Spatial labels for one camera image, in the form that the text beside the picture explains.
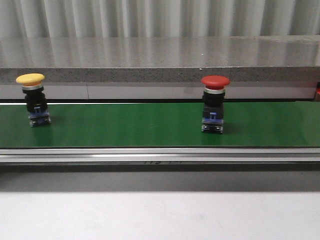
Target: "red push button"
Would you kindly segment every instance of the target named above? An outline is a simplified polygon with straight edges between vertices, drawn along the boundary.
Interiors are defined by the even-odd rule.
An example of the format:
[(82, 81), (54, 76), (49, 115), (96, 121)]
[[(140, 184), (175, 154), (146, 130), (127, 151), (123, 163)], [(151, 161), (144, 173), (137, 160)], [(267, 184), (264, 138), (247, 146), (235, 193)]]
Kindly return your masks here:
[(221, 90), (230, 83), (229, 78), (219, 75), (204, 76), (201, 82), (207, 89)]

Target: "gray countertop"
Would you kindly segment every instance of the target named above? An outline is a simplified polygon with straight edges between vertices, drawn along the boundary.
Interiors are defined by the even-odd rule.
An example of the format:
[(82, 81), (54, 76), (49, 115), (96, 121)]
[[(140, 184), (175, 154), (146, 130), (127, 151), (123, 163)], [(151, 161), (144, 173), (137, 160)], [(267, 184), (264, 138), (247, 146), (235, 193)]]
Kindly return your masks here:
[(320, 35), (1, 38), (0, 84), (34, 72), (48, 83), (316, 83)]

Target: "red button cap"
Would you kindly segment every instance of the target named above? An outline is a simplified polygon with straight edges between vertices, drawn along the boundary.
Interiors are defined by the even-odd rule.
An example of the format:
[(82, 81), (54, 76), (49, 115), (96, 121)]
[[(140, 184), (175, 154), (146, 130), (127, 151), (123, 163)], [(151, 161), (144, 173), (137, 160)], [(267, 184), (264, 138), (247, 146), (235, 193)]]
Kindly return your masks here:
[(201, 82), (207, 89), (221, 90), (230, 83), (229, 78), (219, 75), (204, 76)]

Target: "conveyor belt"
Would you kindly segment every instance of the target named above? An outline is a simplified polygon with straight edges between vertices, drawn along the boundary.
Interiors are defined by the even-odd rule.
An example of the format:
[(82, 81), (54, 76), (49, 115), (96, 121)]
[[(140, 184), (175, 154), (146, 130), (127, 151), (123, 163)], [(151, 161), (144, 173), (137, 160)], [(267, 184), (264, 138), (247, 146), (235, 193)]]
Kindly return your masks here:
[(203, 103), (53, 104), (29, 126), (0, 105), (0, 148), (320, 147), (318, 102), (227, 102), (223, 134), (201, 132)]

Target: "white surface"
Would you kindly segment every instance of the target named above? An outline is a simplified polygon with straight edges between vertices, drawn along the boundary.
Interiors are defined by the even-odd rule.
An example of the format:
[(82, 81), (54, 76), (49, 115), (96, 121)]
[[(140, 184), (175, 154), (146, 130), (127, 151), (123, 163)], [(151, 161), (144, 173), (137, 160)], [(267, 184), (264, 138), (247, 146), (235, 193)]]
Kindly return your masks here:
[(318, 240), (320, 193), (0, 193), (10, 240)]
[[(226, 88), (226, 99), (312, 99), (316, 82), (232, 82)], [(45, 97), (55, 99), (200, 99), (200, 83), (49, 83)], [(24, 99), (18, 84), (0, 85), (0, 99)]]

